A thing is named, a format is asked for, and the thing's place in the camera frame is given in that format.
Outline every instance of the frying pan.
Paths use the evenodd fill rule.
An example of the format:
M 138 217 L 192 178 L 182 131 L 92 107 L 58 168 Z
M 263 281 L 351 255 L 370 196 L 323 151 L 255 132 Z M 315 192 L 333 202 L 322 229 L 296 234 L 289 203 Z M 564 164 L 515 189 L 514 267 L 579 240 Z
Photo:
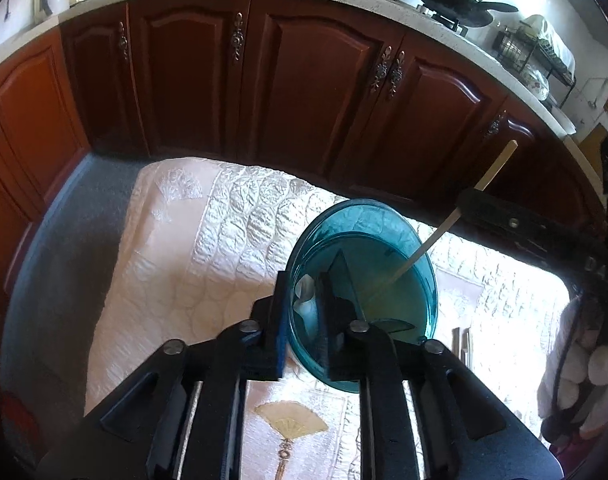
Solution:
M 489 10 L 517 12 L 518 8 L 501 2 L 478 2 L 477 0 L 422 0 L 425 7 L 465 27 L 485 27 L 493 21 Z

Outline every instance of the wooden skewer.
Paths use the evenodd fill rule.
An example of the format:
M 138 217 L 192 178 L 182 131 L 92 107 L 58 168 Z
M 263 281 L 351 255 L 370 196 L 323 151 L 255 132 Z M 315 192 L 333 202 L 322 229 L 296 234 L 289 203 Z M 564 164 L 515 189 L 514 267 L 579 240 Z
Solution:
M 488 186 L 491 181 L 495 178 L 495 175 L 499 173 L 504 164 L 507 163 L 508 159 L 511 158 L 513 152 L 517 149 L 517 142 L 515 140 L 509 140 L 508 144 L 499 154 L 499 156 L 495 159 L 495 162 L 491 164 L 491 167 L 486 170 L 486 173 L 479 179 L 479 182 L 476 184 L 475 189 L 483 191 L 486 186 Z M 448 231 L 453 224 L 458 221 L 458 219 L 462 216 L 462 213 L 458 208 L 448 215 L 446 220 L 442 222 L 442 224 L 433 232 L 431 236 L 428 237 L 428 240 L 425 241 L 413 254 L 409 256 L 409 258 L 396 270 L 392 275 L 390 275 L 384 282 L 378 285 L 378 290 L 371 296 L 367 297 L 366 301 L 370 301 L 373 298 L 377 297 L 385 288 L 393 285 L 404 273 L 413 267 L 415 263 L 424 256 L 424 253 L 428 251 L 433 244 L 439 240 L 442 235 Z

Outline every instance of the screw head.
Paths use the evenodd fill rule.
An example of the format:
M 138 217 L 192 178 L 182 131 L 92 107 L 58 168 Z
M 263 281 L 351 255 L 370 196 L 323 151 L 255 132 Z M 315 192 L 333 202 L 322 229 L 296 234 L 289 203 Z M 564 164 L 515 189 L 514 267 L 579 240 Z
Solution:
M 424 350 L 426 350 L 429 354 L 439 355 L 446 347 L 437 339 L 429 339 L 426 343 L 424 343 Z
M 260 324 L 255 319 L 245 319 L 239 324 L 239 331 L 245 334 L 252 334 L 260 330 Z
M 348 329 L 351 332 L 355 332 L 356 334 L 363 334 L 364 332 L 369 331 L 369 324 L 366 321 L 362 321 L 359 319 L 353 319 L 348 324 Z
M 169 339 L 164 343 L 164 353 L 166 355 L 177 355 L 184 351 L 184 342 L 181 339 Z

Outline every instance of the countertop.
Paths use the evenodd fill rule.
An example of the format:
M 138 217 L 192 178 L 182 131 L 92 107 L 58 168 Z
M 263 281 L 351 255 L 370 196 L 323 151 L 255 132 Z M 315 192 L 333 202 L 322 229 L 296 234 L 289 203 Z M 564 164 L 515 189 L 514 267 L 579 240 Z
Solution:
M 0 45 L 0 64 L 12 53 L 22 48 L 34 38 L 43 34 L 50 28 L 56 27 L 60 23 L 71 20 L 76 16 L 99 9 L 104 6 L 116 4 L 126 0 L 86 0 L 73 6 L 69 10 L 65 10 L 57 16 L 53 16 L 36 27 L 25 32 L 17 34 L 9 38 Z M 554 119 L 548 110 L 533 96 L 514 76 L 508 73 L 502 65 L 481 50 L 477 45 L 455 34 L 452 30 L 444 27 L 435 20 L 417 12 L 413 7 L 402 2 L 393 2 L 391 0 L 332 0 L 346 5 L 357 7 L 359 9 L 374 12 L 380 16 L 394 20 L 409 28 L 415 29 L 422 34 L 439 41 L 441 44 L 452 48 L 462 56 L 469 59 L 472 63 L 479 66 L 482 70 L 499 81 L 508 90 L 510 90 L 517 98 L 524 102 L 544 123 L 548 126 L 556 136 L 564 140 L 564 145 L 569 149 L 578 165 L 582 168 L 588 177 L 591 185 L 596 193 L 602 198 L 602 182 L 597 173 L 590 166 L 582 152 L 575 145 L 573 140 L 569 138 L 562 126 Z

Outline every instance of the ornate metal handle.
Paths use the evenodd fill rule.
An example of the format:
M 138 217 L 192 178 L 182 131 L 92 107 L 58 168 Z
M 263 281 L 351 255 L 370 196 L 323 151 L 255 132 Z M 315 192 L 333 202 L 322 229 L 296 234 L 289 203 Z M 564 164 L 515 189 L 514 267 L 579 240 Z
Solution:
M 122 57 L 124 61 L 129 60 L 129 40 L 126 38 L 126 30 L 124 29 L 124 22 L 120 22 L 120 39 L 117 42 L 117 46 L 122 51 Z
M 242 32 L 244 16 L 242 16 L 241 12 L 236 14 L 234 25 L 233 35 L 230 37 L 230 46 L 233 47 L 233 64 L 239 61 L 242 56 L 242 47 L 244 46 L 244 33 Z
M 386 50 L 382 53 L 382 60 L 379 65 L 375 67 L 375 78 L 373 78 L 373 82 L 370 84 L 370 93 L 375 92 L 379 87 L 380 83 L 386 77 L 388 73 L 388 60 L 390 59 L 390 53 L 393 49 L 388 46 Z
M 502 124 L 502 121 L 505 118 L 506 118 L 506 110 L 502 111 L 502 113 L 500 113 L 493 120 L 493 122 L 488 125 L 488 130 L 484 132 L 484 138 L 497 135 L 497 133 L 500 131 L 500 124 Z
M 388 99 L 392 99 L 396 92 L 398 91 L 398 85 L 402 81 L 404 77 L 404 72 L 402 72 L 402 65 L 404 64 L 404 51 L 401 50 L 398 54 L 398 58 L 395 60 L 395 65 L 390 71 L 390 87 L 388 89 Z

